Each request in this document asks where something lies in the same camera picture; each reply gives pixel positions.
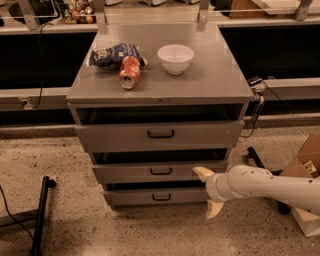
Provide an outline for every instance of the black metal stand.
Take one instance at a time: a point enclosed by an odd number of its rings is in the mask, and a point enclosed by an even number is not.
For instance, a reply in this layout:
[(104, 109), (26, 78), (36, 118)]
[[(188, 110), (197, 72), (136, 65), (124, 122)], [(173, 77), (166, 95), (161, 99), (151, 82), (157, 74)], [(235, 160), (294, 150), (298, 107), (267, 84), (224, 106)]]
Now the black metal stand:
[(53, 188), (55, 186), (56, 182), (54, 180), (50, 180), (48, 176), (43, 177), (38, 209), (14, 214), (12, 215), (14, 219), (10, 216), (0, 218), (0, 227), (17, 224), (17, 221), (18, 223), (20, 223), (30, 220), (36, 220), (31, 256), (42, 255), (40, 251), (40, 246), (42, 240), (42, 231), (44, 224), (44, 216), (46, 212), (48, 190), (49, 188)]
[[(248, 152), (249, 152), (249, 156), (253, 158), (253, 161), (255, 162), (256, 166), (259, 168), (264, 168), (264, 164), (261, 162), (257, 152), (254, 150), (253, 147), (249, 147), (248, 148)], [(282, 172), (282, 170), (279, 171), (273, 171), (271, 172), (273, 175), (278, 176), (280, 173)], [(288, 205), (286, 205), (285, 203), (282, 202), (278, 202), (279, 205), (279, 212), (281, 215), (287, 215), (290, 213), (291, 209)]]

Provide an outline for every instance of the drawer handle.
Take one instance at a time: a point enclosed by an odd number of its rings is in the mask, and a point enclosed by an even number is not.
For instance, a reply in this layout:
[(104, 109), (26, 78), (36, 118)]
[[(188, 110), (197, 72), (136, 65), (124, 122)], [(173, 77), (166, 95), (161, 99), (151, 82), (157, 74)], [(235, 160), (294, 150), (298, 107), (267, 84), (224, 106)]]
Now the drawer handle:
[(172, 173), (172, 168), (169, 168), (168, 171), (163, 171), (163, 172), (155, 172), (152, 168), (150, 168), (150, 173), (152, 175), (169, 175)]
[(152, 194), (152, 199), (153, 199), (153, 201), (170, 201), (171, 194), (168, 194), (166, 197), (165, 196), (156, 196), (156, 195)]
[(148, 131), (148, 137), (150, 139), (169, 139), (174, 136), (174, 130), (171, 130), (170, 134), (153, 134), (152, 132)]

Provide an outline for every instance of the brown box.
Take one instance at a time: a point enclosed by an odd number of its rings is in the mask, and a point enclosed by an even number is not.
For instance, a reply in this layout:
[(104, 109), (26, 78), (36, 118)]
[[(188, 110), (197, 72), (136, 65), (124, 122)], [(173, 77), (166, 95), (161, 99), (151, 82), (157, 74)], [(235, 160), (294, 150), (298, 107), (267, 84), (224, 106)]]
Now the brown box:
[[(320, 134), (308, 137), (296, 157), (284, 168), (281, 176), (312, 178), (312, 175), (304, 166), (304, 163), (310, 160), (314, 167), (320, 171)], [(291, 213), (305, 236), (309, 237), (320, 234), (320, 216), (294, 207), (291, 208)]]

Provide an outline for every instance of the floor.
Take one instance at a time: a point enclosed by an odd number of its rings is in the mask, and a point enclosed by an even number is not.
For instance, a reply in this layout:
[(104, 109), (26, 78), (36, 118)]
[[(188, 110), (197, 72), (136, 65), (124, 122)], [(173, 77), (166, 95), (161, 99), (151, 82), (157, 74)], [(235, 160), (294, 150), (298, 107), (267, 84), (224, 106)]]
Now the floor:
[[(253, 146), (270, 170), (282, 169), (309, 134), (319, 133), (320, 120), (289, 126), (265, 125), (240, 138), (229, 167), (247, 163), (247, 148)], [(111, 210), (72, 126), (1, 128), (0, 163), (11, 213), (38, 207), (44, 175), (57, 182), (48, 196), (46, 256), (318, 255), (320, 250), (320, 236), (306, 238), (292, 215), (280, 215), (266, 198), (229, 201), (211, 220), (205, 204)], [(0, 216), (6, 215), (1, 198)], [(26, 226), (33, 233), (34, 221)], [(31, 244), (18, 225), (0, 229), (0, 255), (29, 255)]]

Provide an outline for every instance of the gray tabletop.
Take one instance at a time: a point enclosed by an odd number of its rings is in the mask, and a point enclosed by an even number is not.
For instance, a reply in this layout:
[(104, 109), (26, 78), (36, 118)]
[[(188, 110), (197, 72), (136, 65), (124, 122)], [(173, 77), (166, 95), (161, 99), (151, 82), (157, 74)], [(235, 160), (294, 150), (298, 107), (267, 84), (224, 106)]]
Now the gray tabletop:
[[(130, 43), (147, 59), (133, 90), (121, 87), (118, 72), (88, 66), (91, 50)], [(167, 44), (191, 47), (195, 57), (180, 75), (160, 65), (158, 50)], [(105, 25), (100, 28), (67, 96), (71, 103), (212, 102), (245, 103), (253, 97), (215, 22)]]

